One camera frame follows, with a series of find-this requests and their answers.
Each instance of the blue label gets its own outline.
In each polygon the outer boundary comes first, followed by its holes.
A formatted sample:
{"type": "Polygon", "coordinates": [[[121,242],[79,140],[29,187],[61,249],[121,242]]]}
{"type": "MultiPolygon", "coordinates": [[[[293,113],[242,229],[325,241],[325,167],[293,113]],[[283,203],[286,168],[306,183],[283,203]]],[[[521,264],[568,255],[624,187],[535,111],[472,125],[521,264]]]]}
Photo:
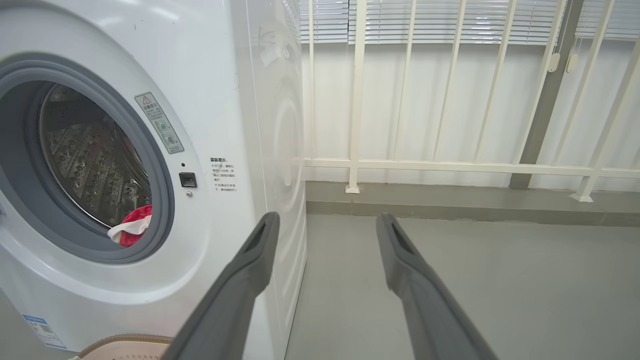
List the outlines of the blue label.
{"type": "Polygon", "coordinates": [[[55,348],[67,348],[44,319],[29,315],[22,315],[22,317],[27,321],[33,331],[35,331],[44,345],[55,348]]]}
{"type": "Polygon", "coordinates": [[[39,322],[39,323],[47,323],[46,321],[44,321],[44,319],[41,318],[37,318],[34,316],[29,316],[29,315],[22,315],[24,317],[25,320],[27,320],[28,322],[39,322]]]}

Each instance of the washing machine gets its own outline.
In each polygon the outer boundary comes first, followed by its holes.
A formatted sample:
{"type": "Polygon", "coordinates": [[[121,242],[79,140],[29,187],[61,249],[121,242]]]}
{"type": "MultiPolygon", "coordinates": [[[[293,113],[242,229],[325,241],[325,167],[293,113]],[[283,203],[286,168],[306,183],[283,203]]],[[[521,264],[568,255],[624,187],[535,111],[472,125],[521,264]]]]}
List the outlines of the washing machine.
{"type": "Polygon", "coordinates": [[[307,258],[293,0],[0,1],[0,287],[50,347],[174,336],[281,218],[244,356],[283,359],[307,258]],[[125,247],[108,230],[151,205],[125,247]]]}

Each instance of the white railing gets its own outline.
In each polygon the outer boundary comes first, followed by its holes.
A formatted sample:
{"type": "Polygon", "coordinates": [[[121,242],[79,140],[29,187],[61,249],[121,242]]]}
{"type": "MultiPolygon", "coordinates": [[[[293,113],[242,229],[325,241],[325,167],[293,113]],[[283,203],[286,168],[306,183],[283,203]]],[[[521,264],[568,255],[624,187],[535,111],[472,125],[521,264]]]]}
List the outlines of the white railing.
{"type": "MultiPolygon", "coordinates": [[[[576,109],[580,105],[581,101],[584,98],[585,89],[589,83],[589,78],[593,71],[593,65],[595,63],[596,57],[598,56],[598,51],[600,49],[600,45],[602,44],[602,40],[605,35],[605,30],[607,27],[607,23],[609,21],[609,17],[611,15],[611,10],[613,8],[615,0],[607,0],[605,4],[605,9],[602,12],[600,17],[600,21],[598,23],[598,29],[596,31],[596,35],[594,41],[591,46],[591,51],[589,54],[589,58],[587,60],[587,65],[582,73],[582,77],[580,80],[580,85],[578,87],[577,93],[573,100],[573,104],[571,107],[570,114],[566,120],[564,125],[564,129],[561,135],[559,146],[556,150],[556,153],[553,157],[553,160],[550,165],[537,165],[537,164],[520,164],[520,158],[524,151],[527,137],[529,135],[529,131],[532,126],[534,114],[536,112],[536,108],[538,106],[538,102],[540,100],[540,95],[542,93],[543,84],[545,82],[545,78],[547,75],[547,70],[549,69],[549,65],[551,62],[552,53],[554,50],[554,44],[556,40],[556,36],[559,33],[559,29],[562,22],[563,10],[565,8],[565,4],[567,0],[560,0],[558,2],[558,6],[554,15],[554,21],[552,25],[552,33],[548,38],[548,42],[545,48],[545,54],[543,56],[542,66],[540,69],[540,73],[536,82],[536,91],[534,91],[534,99],[531,103],[531,110],[529,112],[529,117],[527,119],[527,125],[525,127],[524,133],[519,141],[519,146],[516,148],[516,151],[513,155],[512,163],[480,163],[479,162],[479,153],[481,150],[481,145],[483,143],[483,138],[486,130],[486,125],[488,119],[490,118],[493,103],[496,97],[496,87],[497,83],[500,79],[500,72],[502,70],[502,65],[504,64],[504,59],[506,55],[506,49],[508,46],[508,38],[509,33],[511,31],[511,24],[513,23],[513,17],[515,12],[515,6],[517,0],[510,0],[509,2],[509,10],[506,15],[505,26],[504,26],[504,35],[502,42],[500,43],[500,49],[498,54],[498,62],[495,67],[495,72],[493,75],[493,81],[489,93],[489,98],[487,100],[487,105],[485,109],[485,114],[483,117],[483,122],[481,125],[481,130],[479,133],[479,138],[477,139],[476,151],[474,155],[473,162],[442,162],[437,160],[439,143],[442,137],[441,129],[443,125],[447,122],[447,100],[449,98],[451,80],[455,73],[456,68],[456,60],[458,55],[458,48],[460,45],[460,37],[461,37],[461,23],[463,20],[463,14],[465,11],[465,5],[467,0],[460,0],[460,14],[458,16],[458,25],[456,26],[456,33],[453,42],[453,50],[451,56],[451,66],[449,67],[449,75],[447,78],[447,86],[445,88],[444,95],[444,104],[442,106],[442,112],[440,115],[440,121],[437,127],[437,137],[435,141],[433,158],[431,161],[409,161],[409,160],[399,160],[397,159],[397,150],[398,144],[401,143],[400,138],[400,130],[403,127],[404,122],[404,113],[405,113],[405,104],[403,101],[404,95],[407,92],[406,84],[408,82],[409,77],[409,64],[410,64],[410,56],[412,50],[412,42],[413,42],[413,27],[415,24],[415,8],[416,8],[416,0],[412,1],[412,9],[410,15],[410,25],[408,30],[408,41],[407,41],[407,52],[406,52],[406,61],[404,64],[404,72],[403,72],[403,80],[401,83],[401,93],[400,93],[400,109],[397,116],[397,124],[396,124],[396,138],[395,144],[392,146],[392,160],[361,160],[360,159],[360,124],[361,124],[361,116],[362,116],[362,85],[363,85],[363,76],[364,76],[364,56],[365,56],[365,26],[366,26],[366,11],[360,11],[360,9],[366,9],[367,0],[357,0],[357,8],[358,11],[356,13],[356,36],[355,36],[355,68],[354,68],[354,77],[353,77],[353,98],[352,98],[352,114],[351,114],[351,144],[350,144],[350,152],[349,159],[327,159],[327,158],[317,158],[316,157],[316,123],[315,123],[315,114],[314,114],[314,45],[313,41],[310,41],[310,58],[309,58],[309,68],[310,68],[310,125],[311,129],[311,137],[312,137],[312,157],[306,159],[305,165],[308,167],[328,167],[328,168],[348,168],[349,169],[349,184],[346,187],[347,193],[360,193],[358,188],[358,169],[367,168],[367,169],[386,169],[386,170],[437,170],[437,171],[458,171],[458,172],[495,172],[495,173],[508,173],[508,174],[541,174],[541,175],[564,175],[564,176],[581,176],[582,182],[578,187],[577,191],[572,195],[574,199],[577,199],[582,202],[591,202],[591,191],[596,183],[596,180],[599,177],[621,177],[621,178],[631,178],[631,179],[640,179],[640,149],[638,150],[631,168],[604,168],[604,154],[607,153],[607,150],[611,147],[614,142],[614,138],[612,135],[613,129],[619,125],[621,122],[620,118],[620,109],[624,107],[626,102],[629,102],[629,96],[627,96],[627,90],[630,86],[631,79],[638,68],[638,63],[640,62],[640,38],[636,41],[631,59],[627,65],[627,70],[625,72],[622,84],[618,88],[618,92],[616,98],[614,100],[613,106],[609,112],[607,120],[605,122],[605,126],[602,129],[600,137],[598,139],[597,145],[593,154],[591,156],[591,161],[588,166],[585,167],[569,167],[569,166],[560,166],[557,164],[560,155],[564,150],[564,146],[566,143],[566,139],[568,134],[571,133],[574,124],[574,118],[576,109]]],[[[309,0],[309,8],[313,9],[313,0],[309,0]]],[[[313,39],[313,25],[310,26],[310,39],[313,39]]]]}

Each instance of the concrete floor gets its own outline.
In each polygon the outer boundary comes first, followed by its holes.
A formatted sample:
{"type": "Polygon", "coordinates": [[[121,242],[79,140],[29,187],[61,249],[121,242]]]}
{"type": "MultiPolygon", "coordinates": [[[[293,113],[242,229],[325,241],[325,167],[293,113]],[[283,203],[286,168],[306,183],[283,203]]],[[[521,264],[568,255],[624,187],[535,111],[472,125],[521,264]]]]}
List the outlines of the concrete floor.
{"type": "MultiPolygon", "coordinates": [[[[501,359],[640,358],[640,229],[400,219],[501,359]]],[[[375,218],[308,216],[286,360],[413,359],[375,218]]],[[[0,358],[60,360],[0,291],[0,358]]]]}

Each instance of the gray column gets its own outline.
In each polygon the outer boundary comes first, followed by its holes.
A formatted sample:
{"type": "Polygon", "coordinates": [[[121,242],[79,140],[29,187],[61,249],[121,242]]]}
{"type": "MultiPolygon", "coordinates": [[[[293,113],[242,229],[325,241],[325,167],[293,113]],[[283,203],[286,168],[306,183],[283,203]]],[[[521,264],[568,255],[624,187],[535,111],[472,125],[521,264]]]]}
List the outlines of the gray column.
{"type": "MultiPolygon", "coordinates": [[[[555,72],[548,72],[545,78],[542,93],[540,94],[540,101],[538,102],[533,123],[531,124],[531,130],[529,131],[529,136],[527,137],[527,142],[525,143],[524,151],[520,158],[521,164],[535,164],[538,161],[542,141],[544,141],[547,133],[549,120],[556,105],[560,84],[562,83],[562,78],[565,73],[566,63],[569,60],[571,48],[575,40],[575,29],[578,27],[578,19],[580,18],[583,3],[584,0],[567,1],[566,11],[568,13],[565,12],[560,26],[560,38],[562,38],[564,34],[563,46],[560,50],[560,62],[557,70],[555,72]]],[[[530,174],[513,174],[511,175],[509,187],[517,190],[526,190],[529,188],[529,181],[531,181],[530,174]]]]}

